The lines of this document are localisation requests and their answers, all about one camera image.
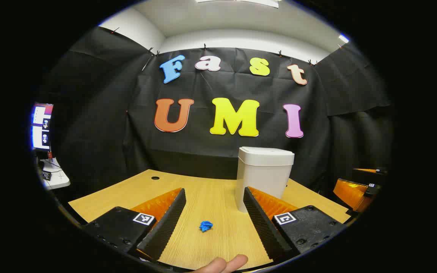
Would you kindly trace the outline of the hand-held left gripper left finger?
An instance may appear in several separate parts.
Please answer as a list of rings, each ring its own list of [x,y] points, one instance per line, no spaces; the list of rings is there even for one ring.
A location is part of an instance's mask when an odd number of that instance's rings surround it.
[[[156,262],[186,203],[185,189],[176,188],[133,209],[116,206],[84,225],[83,230],[122,253]]]

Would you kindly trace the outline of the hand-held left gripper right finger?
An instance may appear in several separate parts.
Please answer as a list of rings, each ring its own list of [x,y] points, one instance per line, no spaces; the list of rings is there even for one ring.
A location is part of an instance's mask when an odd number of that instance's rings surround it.
[[[244,188],[243,202],[274,262],[309,252],[347,228],[313,205],[299,209],[252,187]]]

